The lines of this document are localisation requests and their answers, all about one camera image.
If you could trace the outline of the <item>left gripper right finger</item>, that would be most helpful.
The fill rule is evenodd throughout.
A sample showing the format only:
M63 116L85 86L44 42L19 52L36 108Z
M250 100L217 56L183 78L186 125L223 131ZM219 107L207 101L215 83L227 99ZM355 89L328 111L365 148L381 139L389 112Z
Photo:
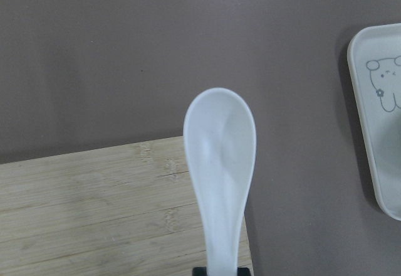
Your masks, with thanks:
M237 276L250 276L250 269L247 267L238 267Z

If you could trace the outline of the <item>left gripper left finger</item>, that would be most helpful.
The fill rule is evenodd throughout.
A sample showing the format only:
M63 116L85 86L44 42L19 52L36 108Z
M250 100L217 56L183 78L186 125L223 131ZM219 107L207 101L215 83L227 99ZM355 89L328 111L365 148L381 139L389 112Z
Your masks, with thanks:
M206 267L194 267L192 269L192 276L207 276Z

